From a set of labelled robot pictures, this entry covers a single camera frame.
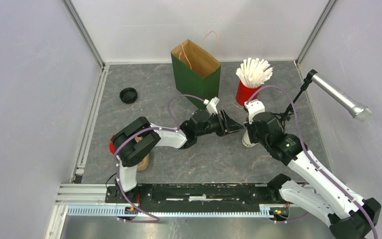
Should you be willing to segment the green paper bag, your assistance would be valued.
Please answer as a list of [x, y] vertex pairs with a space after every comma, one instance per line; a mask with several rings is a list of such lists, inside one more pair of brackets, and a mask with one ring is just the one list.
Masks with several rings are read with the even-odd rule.
[[171, 51], [172, 67], [176, 89], [197, 108], [204, 108], [203, 102], [192, 98], [210, 100], [219, 95], [221, 63], [213, 56], [219, 43], [218, 34], [213, 31], [216, 42], [212, 51], [203, 49], [202, 45], [187, 39]]

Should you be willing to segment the silver microphone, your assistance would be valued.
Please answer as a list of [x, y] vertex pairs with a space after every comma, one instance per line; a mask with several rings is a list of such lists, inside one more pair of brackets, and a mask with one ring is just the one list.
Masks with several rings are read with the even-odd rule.
[[325, 77], [319, 73], [315, 73], [311, 76], [312, 82], [319, 86], [324, 92], [331, 96], [336, 102], [343, 106], [352, 118], [359, 121], [367, 121], [373, 117], [372, 111], [365, 105], [358, 103], [351, 97], [347, 96], [339, 88], [334, 86]]

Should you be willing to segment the red cup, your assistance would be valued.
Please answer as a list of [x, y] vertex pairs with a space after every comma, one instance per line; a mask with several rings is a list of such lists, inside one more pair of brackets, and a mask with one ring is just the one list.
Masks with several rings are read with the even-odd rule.
[[256, 87], [256, 88], [248, 88], [246, 87], [241, 81], [239, 82], [237, 93], [236, 93], [236, 102], [244, 106], [244, 103], [249, 100], [249, 98], [260, 88], [262, 85]]

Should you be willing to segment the white wrapped straws bundle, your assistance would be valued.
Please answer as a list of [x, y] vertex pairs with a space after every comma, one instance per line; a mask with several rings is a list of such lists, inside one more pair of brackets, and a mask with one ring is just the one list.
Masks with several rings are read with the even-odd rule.
[[235, 74], [245, 87], [255, 89], [271, 78], [273, 68], [265, 59], [249, 57], [243, 60]]

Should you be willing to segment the red plastic clip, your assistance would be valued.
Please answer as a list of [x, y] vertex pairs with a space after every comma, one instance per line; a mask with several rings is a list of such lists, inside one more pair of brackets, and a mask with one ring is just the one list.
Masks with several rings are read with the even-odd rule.
[[109, 144], [109, 151], [110, 151], [112, 154], [115, 154], [115, 148], [114, 148], [114, 145], [113, 145], [112, 142]]

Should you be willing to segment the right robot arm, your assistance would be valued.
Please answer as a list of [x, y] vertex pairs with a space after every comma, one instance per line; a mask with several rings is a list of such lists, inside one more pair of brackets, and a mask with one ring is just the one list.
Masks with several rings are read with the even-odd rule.
[[269, 155], [304, 178], [311, 191], [290, 177], [280, 174], [270, 181], [268, 198], [296, 204], [320, 219], [337, 239], [363, 239], [369, 233], [378, 238], [376, 228], [381, 204], [365, 199], [334, 176], [316, 158], [297, 134], [284, 131], [277, 115], [265, 110], [248, 110], [243, 143], [262, 145]]

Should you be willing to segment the brown cardboard cup carrier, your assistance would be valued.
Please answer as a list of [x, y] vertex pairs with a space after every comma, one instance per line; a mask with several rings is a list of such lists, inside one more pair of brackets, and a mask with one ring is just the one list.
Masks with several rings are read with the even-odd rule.
[[150, 154], [147, 154], [143, 160], [137, 164], [137, 171], [143, 171], [148, 167]]

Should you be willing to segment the white paper coffee cup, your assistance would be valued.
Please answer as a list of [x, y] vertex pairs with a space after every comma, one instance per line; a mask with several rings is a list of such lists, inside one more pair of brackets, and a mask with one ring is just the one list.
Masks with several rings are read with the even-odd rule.
[[243, 135], [242, 143], [246, 147], [253, 147], [253, 144], [251, 143], [251, 141], [249, 139], [249, 135], [248, 135], [248, 131], [247, 130], [245, 131], [245, 133]]

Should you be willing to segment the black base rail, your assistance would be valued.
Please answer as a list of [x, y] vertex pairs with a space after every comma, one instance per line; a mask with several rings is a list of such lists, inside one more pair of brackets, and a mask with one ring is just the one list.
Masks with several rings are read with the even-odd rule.
[[260, 205], [290, 206], [267, 184], [139, 184], [125, 196], [118, 186], [107, 187], [106, 203], [129, 201], [149, 213], [240, 213], [257, 212]]

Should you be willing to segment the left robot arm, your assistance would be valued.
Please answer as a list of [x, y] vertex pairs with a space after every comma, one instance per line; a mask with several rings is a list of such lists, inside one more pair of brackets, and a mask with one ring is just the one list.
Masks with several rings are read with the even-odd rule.
[[216, 134], [219, 137], [242, 130], [243, 125], [233, 120], [225, 110], [211, 113], [197, 110], [179, 128], [162, 127], [139, 117], [110, 139], [109, 150], [117, 162], [117, 196], [125, 203], [136, 198], [138, 164], [155, 147], [187, 149], [197, 143], [199, 136]]

